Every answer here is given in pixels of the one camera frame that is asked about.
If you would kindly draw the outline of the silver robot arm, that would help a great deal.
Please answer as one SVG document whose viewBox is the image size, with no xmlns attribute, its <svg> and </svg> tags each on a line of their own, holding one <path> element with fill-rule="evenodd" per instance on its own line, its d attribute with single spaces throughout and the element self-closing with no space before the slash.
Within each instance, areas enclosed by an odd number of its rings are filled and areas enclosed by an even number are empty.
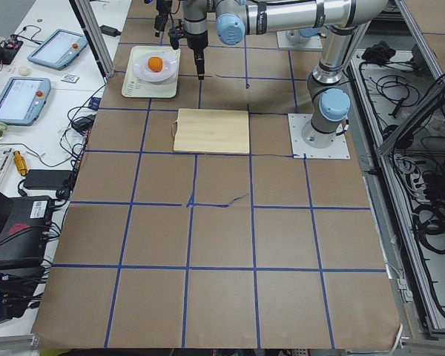
<svg viewBox="0 0 445 356">
<path fill-rule="evenodd" d="M 183 17 L 168 31 L 178 49 L 186 39 L 194 52 L 198 79 L 205 77 L 204 50 L 208 46 L 207 15 L 216 16 L 219 40 L 236 45 L 246 36 L 276 33 L 284 50 L 320 52 L 309 79 L 328 88 L 340 82 L 369 23 L 386 7 L 386 1 L 184 1 Z"/>
</svg>

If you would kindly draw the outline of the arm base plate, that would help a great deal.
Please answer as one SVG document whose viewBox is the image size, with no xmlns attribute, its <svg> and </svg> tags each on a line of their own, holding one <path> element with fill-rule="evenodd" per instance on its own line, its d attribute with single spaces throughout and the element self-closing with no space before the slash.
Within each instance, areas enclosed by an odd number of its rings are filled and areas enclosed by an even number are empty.
<svg viewBox="0 0 445 356">
<path fill-rule="evenodd" d="M 292 155 L 296 159 L 350 159 L 340 122 L 333 133 L 319 133 L 312 127 L 312 115 L 289 113 Z"/>
<path fill-rule="evenodd" d="M 278 47 L 282 50 L 321 52 L 320 28 L 277 31 Z"/>
</svg>

